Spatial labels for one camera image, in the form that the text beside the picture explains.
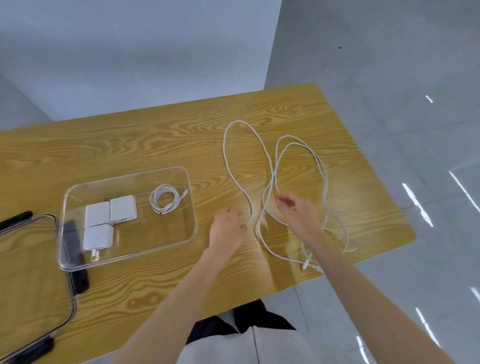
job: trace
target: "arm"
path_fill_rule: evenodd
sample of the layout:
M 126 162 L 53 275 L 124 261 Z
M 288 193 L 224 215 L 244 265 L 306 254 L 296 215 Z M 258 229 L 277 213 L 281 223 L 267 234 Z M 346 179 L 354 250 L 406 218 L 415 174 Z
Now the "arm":
M 229 208 L 215 216 L 209 247 L 171 295 L 119 350 L 115 364 L 177 362 L 210 287 L 247 235 L 240 216 L 240 210 Z
M 317 258 L 379 364 L 454 364 L 427 334 L 328 241 L 310 200 L 294 194 L 277 194 L 277 207 L 293 232 Z

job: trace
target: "gray tiled floor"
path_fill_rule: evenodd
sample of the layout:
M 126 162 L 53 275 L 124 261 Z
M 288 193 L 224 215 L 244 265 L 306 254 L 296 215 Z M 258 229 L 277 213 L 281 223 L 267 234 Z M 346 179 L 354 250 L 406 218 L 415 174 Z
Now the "gray tiled floor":
M 358 267 L 458 364 L 480 357 L 479 15 L 477 0 L 283 0 L 265 82 L 324 91 L 418 237 Z M 264 301 L 364 360 L 324 277 Z

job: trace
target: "forearm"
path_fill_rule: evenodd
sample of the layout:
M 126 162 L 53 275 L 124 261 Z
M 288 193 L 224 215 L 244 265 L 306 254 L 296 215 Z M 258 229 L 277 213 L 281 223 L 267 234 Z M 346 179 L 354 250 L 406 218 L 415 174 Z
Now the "forearm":
M 176 363 L 224 262 L 206 249 L 199 261 L 119 350 L 115 364 Z
M 313 254 L 379 364 L 453 363 L 326 238 L 312 245 Z

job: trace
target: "coiled white cable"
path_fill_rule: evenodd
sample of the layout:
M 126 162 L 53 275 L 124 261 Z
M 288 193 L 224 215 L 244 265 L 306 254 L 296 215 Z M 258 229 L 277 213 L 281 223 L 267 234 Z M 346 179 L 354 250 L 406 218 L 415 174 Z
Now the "coiled white cable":
M 173 201 L 167 204 L 165 207 L 158 207 L 158 205 L 156 204 L 158 199 L 160 198 L 161 195 L 166 194 L 168 192 L 173 194 Z M 172 212 L 178 207 L 178 205 L 180 204 L 180 201 L 187 195 L 187 193 L 188 193 L 188 190 L 185 190 L 180 196 L 180 194 L 174 187 L 170 186 L 169 184 L 161 184 L 156 189 L 154 189 L 150 194 L 150 205 L 152 206 L 152 209 L 157 214 L 160 214 L 160 215 L 168 214 L 169 212 Z
M 223 158 L 225 160 L 225 165 L 227 167 L 227 171 L 228 171 L 228 174 L 230 175 L 230 177 L 232 178 L 232 180 L 235 182 L 235 184 L 238 186 L 238 188 L 240 188 L 240 190 L 243 192 L 243 194 L 245 195 L 245 197 L 247 197 L 247 200 L 250 204 L 250 209 L 251 209 L 251 216 L 248 220 L 248 222 L 251 221 L 251 219 L 253 218 L 253 215 L 254 215 L 254 211 L 253 211 L 253 201 L 252 199 L 250 198 L 250 196 L 248 195 L 248 193 L 246 193 L 246 191 L 240 186 L 240 184 L 238 183 L 238 181 L 235 179 L 235 177 L 233 177 L 233 174 L 232 172 L 230 171 L 230 167 L 228 166 L 228 160 L 227 160 L 227 155 L 225 153 L 225 141 L 227 139 L 227 132 L 230 128 L 230 126 L 232 126 L 233 124 L 236 124 L 236 123 L 242 123 L 242 124 L 245 124 L 247 125 L 256 135 L 256 137 L 258 138 L 258 140 L 260 141 L 260 143 L 262 144 L 262 147 L 264 148 L 264 152 L 268 158 L 268 163 L 270 165 L 270 173 L 272 175 L 272 178 L 270 179 L 270 182 L 267 184 L 267 186 L 265 187 L 263 193 L 262 193 L 262 211 L 260 212 L 260 215 L 259 215 L 259 218 L 258 218 L 258 221 L 255 225 L 255 228 L 256 228 L 256 231 L 257 231 L 257 234 L 258 236 L 260 237 L 260 240 L 262 240 L 262 243 L 264 244 L 265 248 L 274 256 L 280 258 L 280 259 L 284 259 L 284 260 L 288 260 L 290 262 L 293 262 L 293 263 L 299 263 L 299 264 L 302 264 L 302 269 L 305 269 L 306 267 L 312 267 L 320 272 L 323 273 L 322 269 L 320 268 L 320 266 L 318 265 L 318 262 L 313 260 L 312 259 L 312 254 L 308 254 L 307 251 L 305 250 L 305 246 L 302 242 L 301 244 L 301 248 L 302 248 L 302 251 L 303 251 L 303 254 L 305 255 L 305 261 L 299 261 L 299 260 L 296 260 L 296 259 L 290 259 L 290 258 L 287 258 L 287 257 L 284 257 L 284 256 L 281 256 L 281 255 L 278 255 L 276 253 L 274 253 L 269 247 L 268 245 L 266 244 L 263 236 L 262 236 L 262 232 L 261 232 L 261 222 L 262 222 L 262 215 L 264 212 L 266 212 L 268 215 L 270 215 L 271 217 L 273 217 L 276 221 L 278 221 L 280 224 L 282 225 L 285 225 L 285 226 L 288 226 L 288 224 L 284 223 L 283 221 L 279 220 L 277 217 L 275 217 L 272 213 L 270 213 L 270 211 L 268 211 L 267 209 L 267 206 L 268 206 L 268 201 L 270 200 L 270 196 L 272 194 L 272 189 L 273 187 L 275 186 L 275 189 L 277 191 L 279 191 L 278 189 L 278 186 L 277 186 L 277 183 L 276 183 L 276 179 L 277 179 L 277 170 L 278 170 L 278 165 L 280 164 L 280 160 L 283 156 L 283 154 L 285 153 L 285 151 L 288 149 L 288 147 L 290 146 L 301 146 L 305 149 L 307 149 L 313 156 L 313 158 L 315 159 L 315 163 L 317 164 L 317 167 L 318 167 L 318 171 L 320 172 L 322 178 L 324 179 L 325 181 L 325 184 L 324 184 L 324 189 L 323 189 L 323 193 L 322 193 L 322 203 L 325 207 L 325 218 L 324 218 L 324 222 L 323 222 L 323 229 L 324 230 L 327 230 L 337 236 L 340 236 L 340 237 L 343 237 L 345 239 L 345 248 L 342 250 L 343 253 L 345 252 L 353 252 L 354 250 L 357 249 L 356 245 L 354 244 L 354 242 L 350 241 L 349 238 L 348 238 L 348 234 L 347 234 L 347 231 L 345 230 L 345 226 L 343 225 L 343 222 L 342 220 L 340 220 L 340 218 L 338 218 L 336 216 L 336 214 L 332 211 L 332 209 L 328 206 L 327 202 L 326 202 L 326 196 L 327 196 L 327 192 L 328 192 L 328 173 L 327 173 L 327 170 L 325 168 L 325 165 L 323 164 L 322 160 L 318 157 L 318 155 L 314 152 L 314 150 L 312 148 L 310 148 L 308 146 L 307 143 L 305 143 L 304 141 L 302 141 L 301 139 L 297 138 L 296 136 L 293 136 L 293 135 L 284 135 L 282 137 L 280 137 L 277 142 L 276 142 L 276 146 L 275 146 L 275 164 L 272 165 L 272 160 L 270 159 L 270 156 L 268 155 L 268 152 L 265 148 L 265 144 L 263 143 L 263 140 L 260 138 L 260 136 L 258 135 L 258 133 L 255 131 L 255 129 L 250 125 L 248 124 L 247 122 L 243 121 L 243 120 L 235 120 L 235 121 L 232 121 L 228 126 L 227 128 L 225 129 L 225 134 L 223 135 L 223 146 L 222 146 L 222 150 L 223 150 Z M 287 144 L 287 146 L 285 148 L 283 148 L 282 152 L 280 153 L 280 155 L 278 155 L 278 145 L 280 143 L 280 141 L 284 138 L 292 138 L 292 139 L 295 139 L 296 142 L 290 142 Z M 339 224 L 340 224 L 340 227 L 342 228 L 342 232 L 343 233 L 338 233 L 338 232 L 335 232 L 335 231 L 332 231 L 328 228 L 326 228 L 326 224 L 327 224 L 327 220 L 328 220 L 328 215 L 331 215 Z

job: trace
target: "white shirt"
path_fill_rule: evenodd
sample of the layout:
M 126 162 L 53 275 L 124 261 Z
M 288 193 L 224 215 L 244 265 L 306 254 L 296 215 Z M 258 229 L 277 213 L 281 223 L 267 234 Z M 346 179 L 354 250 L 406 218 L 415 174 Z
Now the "white shirt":
M 243 334 L 210 336 L 186 345 L 177 364 L 358 364 L 350 356 L 294 330 L 249 328 Z

